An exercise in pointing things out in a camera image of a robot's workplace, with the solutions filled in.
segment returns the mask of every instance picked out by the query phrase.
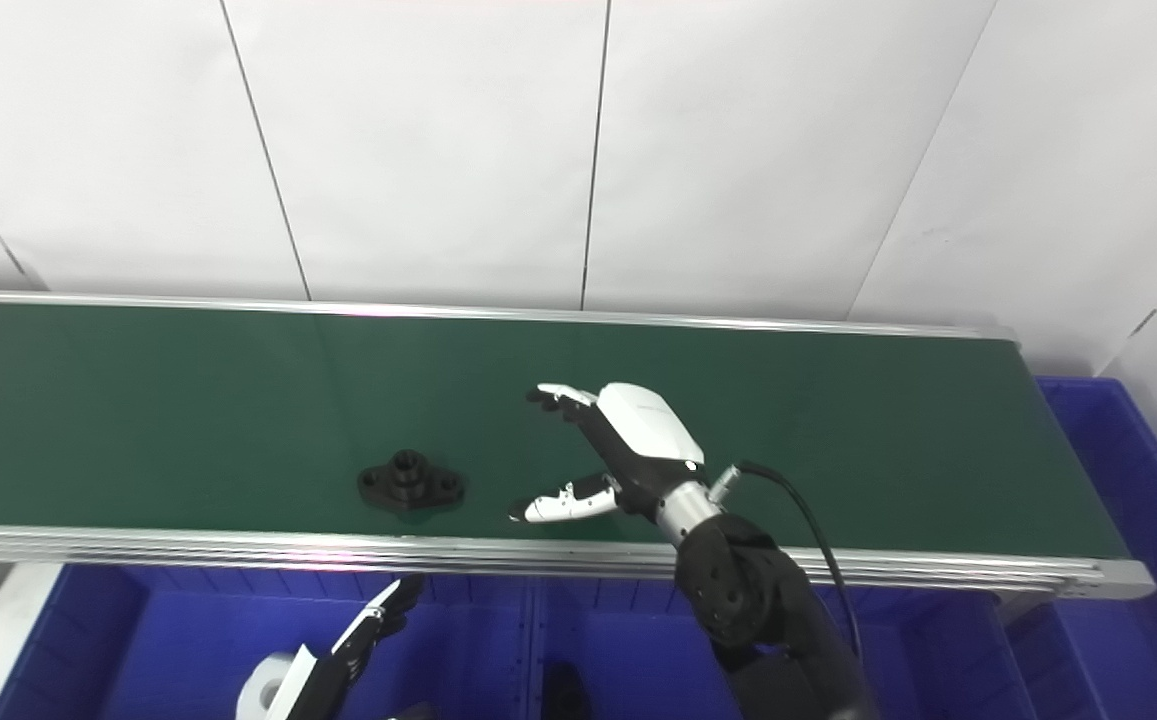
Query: blue storage crate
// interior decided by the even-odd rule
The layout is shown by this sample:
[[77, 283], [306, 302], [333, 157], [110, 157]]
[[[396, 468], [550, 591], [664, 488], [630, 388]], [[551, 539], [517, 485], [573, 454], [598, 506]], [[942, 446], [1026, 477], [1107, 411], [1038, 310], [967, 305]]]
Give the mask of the blue storage crate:
[[[0, 720], [229, 719], [253, 667], [325, 652], [382, 573], [69, 566], [0, 698]], [[830, 589], [821, 589], [834, 610]], [[854, 588], [890, 720], [1029, 719], [986, 594]], [[595, 717], [737, 719], [709, 644], [665, 580], [430, 578], [341, 717], [433, 701], [445, 719], [538, 717], [548, 661], [578, 667]], [[636, 682], [625, 682], [636, 678]]]
[[[1157, 580], [1157, 439], [1113, 379], [1039, 379], [1132, 554]], [[1157, 719], [1157, 592], [1059, 601], [1009, 629], [1041, 720]]]

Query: black cable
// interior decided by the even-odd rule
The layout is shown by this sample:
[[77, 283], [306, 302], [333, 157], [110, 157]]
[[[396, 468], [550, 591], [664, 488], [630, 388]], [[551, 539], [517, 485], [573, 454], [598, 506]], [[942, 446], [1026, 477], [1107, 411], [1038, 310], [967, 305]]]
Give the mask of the black cable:
[[835, 553], [831, 552], [831, 544], [826, 542], [825, 534], [821, 534], [821, 528], [817, 524], [817, 519], [815, 519], [815, 512], [810, 510], [810, 504], [805, 500], [803, 495], [793, 486], [790, 480], [784, 478], [778, 470], [773, 468], [766, 468], [765, 465], [757, 464], [751, 460], [739, 461], [735, 468], [738, 468], [739, 473], [751, 473], [758, 475], [758, 477], [765, 478], [766, 480], [773, 480], [779, 487], [787, 491], [788, 495], [793, 497], [796, 505], [801, 509], [801, 515], [805, 515], [805, 521], [808, 527], [810, 527], [810, 532], [815, 534], [815, 542], [819, 543], [819, 550], [821, 551], [821, 558], [826, 560], [826, 570], [831, 573], [831, 582], [835, 583], [835, 592], [840, 596], [840, 607], [843, 607], [843, 616], [849, 624], [849, 646], [853, 647], [853, 655], [857, 657], [858, 662], [862, 662], [862, 639], [858, 633], [858, 617], [853, 612], [853, 602], [849, 601], [849, 593], [843, 588], [843, 575], [840, 574], [840, 566], [835, 561]]

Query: black flange part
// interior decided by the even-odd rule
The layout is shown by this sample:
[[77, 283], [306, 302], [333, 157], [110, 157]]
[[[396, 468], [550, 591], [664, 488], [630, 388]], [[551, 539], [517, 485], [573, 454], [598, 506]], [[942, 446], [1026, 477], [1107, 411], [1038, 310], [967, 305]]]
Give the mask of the black flange part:
[[364, 469], [355, 484], [368, 504], [398, 512], [454, 505], [467, 488], [462, 475], [433, 465], [414, 450], [397, 451], [385, 465]]

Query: white cylindrical part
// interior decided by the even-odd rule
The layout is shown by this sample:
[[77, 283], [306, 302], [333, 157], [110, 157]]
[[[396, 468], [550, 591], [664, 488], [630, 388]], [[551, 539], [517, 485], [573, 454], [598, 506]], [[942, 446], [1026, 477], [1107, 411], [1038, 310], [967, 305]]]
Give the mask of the white cylindrical part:
[[690, 530], [720, 513], [720, 506], [707, 498], [707, 487], [700, 482], [687, 480], [662, 498], [655, 523], [671, 544], [679, 546]]
[[285, 682], [285, 675], [289, 674], [292, 664], [294, 656], [287, 652], [273, 652], [264, 657], [239, 689], [236, 720], [263, 720], [267, 717], [271, 703], [277, 699], [280, 684]]
[[738, 480], [742, 476], [742, 470], [735, 465], [725, 468], [723, 473], [716, 478], [715, 484], [712, 484], [712, 488], [707, 491], [707, 500], [720, 505], [725, 501], [725, 495], [729, 495], [729, 491], [732, 491], [734, 483]]

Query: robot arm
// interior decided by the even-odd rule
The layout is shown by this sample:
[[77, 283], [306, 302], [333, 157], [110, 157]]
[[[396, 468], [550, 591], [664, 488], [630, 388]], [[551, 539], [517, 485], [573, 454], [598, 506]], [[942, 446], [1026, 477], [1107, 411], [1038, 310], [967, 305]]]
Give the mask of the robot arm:
[[366, 603], [364, 610], [325, 657], [316, 657], [307, 646], [299, 647], [289, 673], [267, 710], [267, 720], [332, 720], [346, 692], [355, 684], [381, 639], [399, 633], [405, 612], [413, 610], [421, 596], [423, 575], [405, 575], [388, 585]]
[[739, 471], [729, 468], [707, 488], [702, 450], [662, 397], [625, 383], [600, 395], [540, 384], [528, 399], [577, 425], [606, 471], [517, 501], [510, 519], [545, 523], [616, 507], [644, 516], [677, 548], [675, 583], [747, 720], [878, 717], [861, 663], [805, 571], [767, 532], [720, 505]]

